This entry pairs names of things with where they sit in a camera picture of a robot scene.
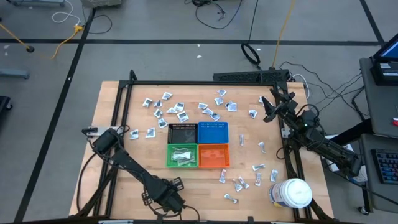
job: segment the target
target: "orange bin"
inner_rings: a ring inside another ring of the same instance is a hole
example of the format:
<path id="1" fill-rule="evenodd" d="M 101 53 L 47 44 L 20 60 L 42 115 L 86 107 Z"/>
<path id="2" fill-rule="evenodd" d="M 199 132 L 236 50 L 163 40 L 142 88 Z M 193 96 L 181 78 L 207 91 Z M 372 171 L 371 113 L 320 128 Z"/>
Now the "orange bin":
<path id="1" fill-rule="evenodd" d="M 199 144 L 199 168 L 229 167 L 228 144 Z"/>

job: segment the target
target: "blue bin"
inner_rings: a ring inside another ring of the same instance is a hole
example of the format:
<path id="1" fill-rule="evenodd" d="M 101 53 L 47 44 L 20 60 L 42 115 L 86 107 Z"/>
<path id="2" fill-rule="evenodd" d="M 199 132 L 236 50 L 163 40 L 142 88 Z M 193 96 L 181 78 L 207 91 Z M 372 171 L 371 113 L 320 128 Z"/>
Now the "blue bin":
<path id="1" fill-rule="evenodd" d="M 228 143 L 227 122 L 199 122 L 198 144 L 226 144 Z"/>

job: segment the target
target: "gray floor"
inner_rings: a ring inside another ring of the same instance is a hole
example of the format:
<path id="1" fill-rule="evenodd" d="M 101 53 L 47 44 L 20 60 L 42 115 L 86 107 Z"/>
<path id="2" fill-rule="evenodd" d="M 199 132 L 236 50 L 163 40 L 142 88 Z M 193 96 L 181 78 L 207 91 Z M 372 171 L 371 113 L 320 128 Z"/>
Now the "gray floor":
<path id="1" fill-rule="evenodd" d="M 78 0 L 71 0 L 74 14 L 82 17 Z M 253 40 L 276 40 L 283 24 L 288 0 L 263 0 L 257 9 Z M 395 0 L 367 0 L 368 6 L 385 40 L 398 31 L 394 13 Z M 214 26 L 222 26 L 233 15 L 238 0 L 220 1 L 227 18 L 217 22 L 216 8 L 200 9 L 199 16 Z M 231 25 L 224 30 L 213 30 L 195 19 L 195 7 L 183 0 L 125 1 L 120 8 L 101 9 L 96 15 L 106 14 L 113 20 L 113 28 L 103 35 L 89 35 L 89 39 L 247 39 L 255 1 L 244 0 L 241 10 Z M 53 6 L 14 7 L 0 2 L 4 24 L 15 34 L 26 39 L 66 39 L 73 32 L 74 18 L 62 24 L 51 21 L 59 10 Z M 92 32 L 108 27 L 106 19 L 96 19 Z M 0 30 L 0 39 L 9 36 Z M 359 0 L 301 0 L 286 27 L 284 40 L 377 41 Z M 62 85 L 76 51 L 76 44 L 65 44 L 55 60 L 55 44 L 32 44 L 37 49 L 28 54 L 19 44 L 0 44 L 0 67 L 30 71 L 31 78 L 18 80 L 0 78 L 0 95 L 12 97 L 14 109 L 0 129 L 0 223 L 12 222 L 24 194 L 45 133 L 57 104 Z M 274 45 L 255 45 L 263 68 L 270 66 Z M 304 46 L 282 45 L 276 65 L 288 60 L 304 64 L 317 72 L 333 88 L 339 87 L 359 73 L 358 60 L 372 55 L 379 47 L 359 46 Z M 311 73 L 300 67 L 285 65 L 293 74 L 302 74 L 308 82 L 321 85 Z M 146 44 L 114 45 L 86 44 L 72 80 L 68 96 L 55 130 L 49 152 L 40 173 L 25 221 L 61 218 L 68 215 L 75 190 L 78 171 L 85 147 L 80 129 L 91 124 L 96 99 L 103 80 L 128 77 L 134 69 L 140 80 L 211 80 L 213 73 L 255 70 L 244 58 L 238 45 Z M 359 79 L 347 91 L 361 87 Z M 309 102 L 323 99 L 321 90 L 310 85 Z M 350 100 L 353 94 L 345 98 Z M 329 100 L 319 104 L 325 106 Z M 366 99 L 358 97 L 359 107 L 367 112 Z M 328 133 L 339 133 L 360 122 L 358 115 L 341 99 L 335 100 L 321 113 Z M 393 213 L 375 210 L 366 217 L 356 211 L 363 204 L 362 193 L 354 185 L 325 173 L 335 217 L 343 221 L 375 223 L 392 222 Z"/>

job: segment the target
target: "wooden table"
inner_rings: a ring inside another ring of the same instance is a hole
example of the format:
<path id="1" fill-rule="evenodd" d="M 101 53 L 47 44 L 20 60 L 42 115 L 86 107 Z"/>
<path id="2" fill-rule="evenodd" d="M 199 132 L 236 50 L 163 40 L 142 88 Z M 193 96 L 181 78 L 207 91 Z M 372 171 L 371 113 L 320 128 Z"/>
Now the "wooden table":
<path id="1" fill-rule="evenodd" d="M 302 83 L 289 83 L 289 92 L 296 94 L 294 98 L 298 108 L 307 103 Z M 109 126 L 114 108 L 114 101 L 118 89 L 118 82 L 103 82 L 96 105 L 93 126 Z M 225 105 L 216 106 L 214 99 L 219 97 L 216 90 L 225 89 L 227 94 L 223 97 L 224 102 L 233 100 L 238 104 L 237 112 L 228 112 Z M 185 189 L 180 195 L 187 202 L 186 205 L 195 207 L 202 220 L 247 220 L 253 216 L 255 221 L 293 221 L 292 209 L 277 208 L 269 201 L 268 189 L 273 184 L 270 182 L 272 169 L 277 169 L 279 175 L 277 181 L 287 179 L 285 162 L 276 158 L 276 151 L 282 146 L 277 119 L 265 123 L 264 108 L 258 102 L 259 96 L 265 96 L 272 103 L 274 97 L 268 86 L 203 86 L 203 85 L 134 85 L 129 106 L 127 124 L 131 129 L 139 130 L 139 139 L 130 140 L 129 134 L 125 136 L 125 148 L 130 156 L 140 165 L 147 169 L 152 175 L 166 179 L 181 177 Z M 189 116 L 186 123 L 197 123 L 199 121 L 213 121 L 208 115 L 202 114 L 198 109 L 198 103 L 207 103 L 215 113 L 221 115 L 220 121 L 227 121 L 229 125 L 229 151 L 231 167 L 227 169 L 227 181 L 221 184 L 218 179 L 221 169 L 167 169 L 165 167 L 165 153 L 167 143 L 167 128 L 160 129 L 154 114 L 153 104 L 146 108 L 142 103 L 146 97 L 155 100 L 161 99 L 167 91 L 174 95 L 171 99 L 163 101 L 161 110 L 163 117 L 168 123 L 179 123 L 175 114 L 166 114 L 166 110 L 173 107 L 176 102 L 184 102 L 184 110 Z M 122 105 L 119 113 L 123 110 L 124 91 Z M 248 111 L 255 109 L 258 115 L 252 119 Z M 155 138 L 145 138 L 147 129 L 156 127 Z M 244 135 L 244 146 L 239 145 L 239 135 Z M 263 154 L 257 145 L 263 141 L 267 153 Z M 320 157 L 314 152 L 304 149 L 300 150 L 305 180 L 311 186 L 313 197 L 321 208 L 329 216 L 333 216 L 328 189 L 323 175 Z M 86 146 L 82 166 L 93 154 L 89 145 Z M 261 186 L 254 185 L 256 179 L 252 165 L 266 164 L 261 169 Z M 102 160 L 95 157 L 86 168 L 81 186 L 80 204 L 83 206 L 98 186 L 101 172 Z M 250 185 L 248 189 L 236 192 L 232 179 L 242 176 Z M 101 214 L 104 213 L 108 190 L 103 194 Z M 145 207 L 142 199 L 142 184 L 125 171 L 118 173 L 118 181 L 114 195 L 111 218 L 128 219 L 156 219 L 148 207 Z M 223 198 L 224 194 L 230 194 L 239 199 L 238 204 Z M 70 214 L 75 214 L 76 192 L 72 201 Z M 194 211 L 186 209 L 182 213 L 184 220 L 194 220 L 197 215 Z"/>

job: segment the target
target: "white jar lid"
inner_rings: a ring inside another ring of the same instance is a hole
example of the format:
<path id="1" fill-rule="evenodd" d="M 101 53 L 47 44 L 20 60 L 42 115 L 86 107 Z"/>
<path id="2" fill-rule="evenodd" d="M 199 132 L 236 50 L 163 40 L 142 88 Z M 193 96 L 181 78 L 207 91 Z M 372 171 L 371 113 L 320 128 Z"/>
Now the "white jar lid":
<path id="1" fill-rule="evenodd" d="M 312 190 L 302 179 L 294 178 L 288 180 L 286 186 L 286 199 L 288 203 L 297 208 L 303 208 L 312 201 Z"/>

